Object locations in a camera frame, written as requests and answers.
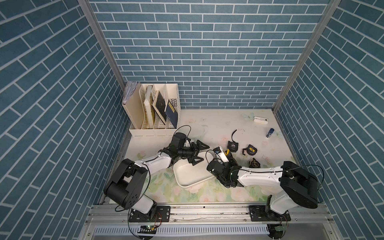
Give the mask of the black square tape measure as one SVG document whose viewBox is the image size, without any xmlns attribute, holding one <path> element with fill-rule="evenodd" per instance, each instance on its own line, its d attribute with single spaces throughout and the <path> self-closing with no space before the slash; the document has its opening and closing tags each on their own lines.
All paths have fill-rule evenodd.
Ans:
<svg viewBox="0 0 384 240">
<path fill-rule="evenodd" d="M 228 141 L 227 148 L 230 152 L 236 153 L 239 149 L 239 143 L 235 142 L 233 139 L 234 134 L 236 133 L 237 130 L 234 130 L 232 135 L 231 135 L 231 140 Z"/>
</svg>

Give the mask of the black yellow tape measure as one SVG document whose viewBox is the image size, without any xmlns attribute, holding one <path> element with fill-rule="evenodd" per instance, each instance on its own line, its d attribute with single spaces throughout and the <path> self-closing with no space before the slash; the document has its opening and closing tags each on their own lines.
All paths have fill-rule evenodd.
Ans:
<svg viewBox="0 0 384 240">
<path fill-rule="evenodd" d="M 249 161 L 249 168 L 259 169 L 260 167 L 261 164 L 255 158 L 252 158 L 252 160 Z"/>
</svg>

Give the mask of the round black tape measure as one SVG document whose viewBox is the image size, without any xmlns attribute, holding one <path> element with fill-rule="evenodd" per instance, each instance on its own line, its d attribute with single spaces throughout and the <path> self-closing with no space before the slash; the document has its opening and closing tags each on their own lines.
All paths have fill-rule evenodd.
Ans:
<svg viewBox="0 0 384 240">
<path fill-rule="evenodd" d="M 242 154 L 245 156 L 246 154 L 249 156 L 254 156 L 258 152 L 257 148 L 253 145 L 249 144 L 246 148 L 242 149 Z"/>
</svg>

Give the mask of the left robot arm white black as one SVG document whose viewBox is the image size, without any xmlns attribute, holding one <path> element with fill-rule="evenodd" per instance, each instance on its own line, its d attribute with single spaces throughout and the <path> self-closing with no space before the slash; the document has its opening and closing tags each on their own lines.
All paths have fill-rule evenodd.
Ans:
<svg viewBox="0 0 384 240">
<path fill-rule="evenodd" d="M 145 195 L 146 179 L 152 174 L 172 167 L 180 159 L 193 166 L 204 159 L 198 154 L 210 147 L 200 140 L 193 141 L 184 133 L 175 133 L 170 144 L 148 159 L 131 161 L 124 159 L 104 187 L 104 194 L 125 210 L 133 209 L 148 214 L 157 203 Z"/>
</svg>

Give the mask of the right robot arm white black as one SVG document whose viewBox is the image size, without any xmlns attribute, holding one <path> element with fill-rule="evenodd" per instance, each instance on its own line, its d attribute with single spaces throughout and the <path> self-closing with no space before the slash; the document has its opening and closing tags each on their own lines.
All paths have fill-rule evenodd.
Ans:
<svg viewBox="0 0 384 240">
<path fill-rule="evenodd" d="M 284 214 L 301 206 L 307 209 L 318 207 L 318 178 L 303 167 L 285 161 L 282 166 L 269 169 L 241 167 L 234 160 L 220 163 L 215 160 L 207 171 L 227 188 L 248 186 L 276 187 L 279 191 L 270 195 L 267 211 Z"/>
</svg>

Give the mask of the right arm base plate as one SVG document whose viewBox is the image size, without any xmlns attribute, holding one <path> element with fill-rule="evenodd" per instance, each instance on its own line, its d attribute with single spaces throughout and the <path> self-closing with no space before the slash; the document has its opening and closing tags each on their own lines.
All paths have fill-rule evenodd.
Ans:
<svg viewBox="0 0 384 240">
<path fill-rule="evenodd" d="M 249 206 L 250 217 L 252 222 L 289 222 L 291 216 L 288 211 L 284 214 L 278 214 L 272 210 L 266 211 L 266 206 L 252 205 Z"/>
</svg>

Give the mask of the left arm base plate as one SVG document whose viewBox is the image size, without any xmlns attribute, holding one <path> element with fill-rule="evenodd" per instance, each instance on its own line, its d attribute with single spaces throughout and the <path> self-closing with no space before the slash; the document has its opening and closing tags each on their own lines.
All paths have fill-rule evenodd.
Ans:
<svg viewBox="0 0 384 240">
<path fill-rule="evenodd" d="M 152 207 L 147 214 L 140 211 L 133 210 L 129 215 L 130 223 L 149 223 L 149 222 L 164 222 L 170 220 L 171 207 L 170 206 L 156 206 Z"/>
</svg>

